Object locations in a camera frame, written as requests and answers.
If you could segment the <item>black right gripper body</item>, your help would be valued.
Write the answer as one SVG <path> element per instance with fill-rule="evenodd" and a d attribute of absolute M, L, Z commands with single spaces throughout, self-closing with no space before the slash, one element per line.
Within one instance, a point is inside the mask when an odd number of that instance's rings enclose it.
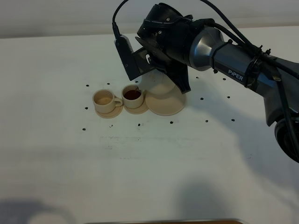
<path fill-rule="evenodd" d="M 142 45 L 141 62 L 145 72 L 154 69 L 166 74 L 187 74 L 189 50 L 194 39 L 191 14 L 183 16 L 175 8 L 155 4 L 143 20 L 136 40 Z"/>

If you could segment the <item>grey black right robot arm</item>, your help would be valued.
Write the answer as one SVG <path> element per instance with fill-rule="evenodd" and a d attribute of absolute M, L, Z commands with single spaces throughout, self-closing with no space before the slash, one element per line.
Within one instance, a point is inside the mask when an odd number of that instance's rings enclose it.
<path fill-rule="evenodd" d="M 190 91 L 188 67 L 212 69 L 264 99 L 267 125 L 294 161 L 299 159 L 299 65 L 251 46 L 213 19 L 194 20 L 167 4 L 156 4 L 144 19 L 137 41 L 149 63 L 182 93 Z"/>

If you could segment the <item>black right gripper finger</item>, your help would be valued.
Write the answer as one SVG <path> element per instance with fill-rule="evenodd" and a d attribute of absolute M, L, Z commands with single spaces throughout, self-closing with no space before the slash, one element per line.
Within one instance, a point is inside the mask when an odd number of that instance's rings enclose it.
<path fill-rule="evenodd" d="M 191 91 L 187 65 L 167 67 L 165 74 L 179 88 L 182 94 L 186 94 Z"/>

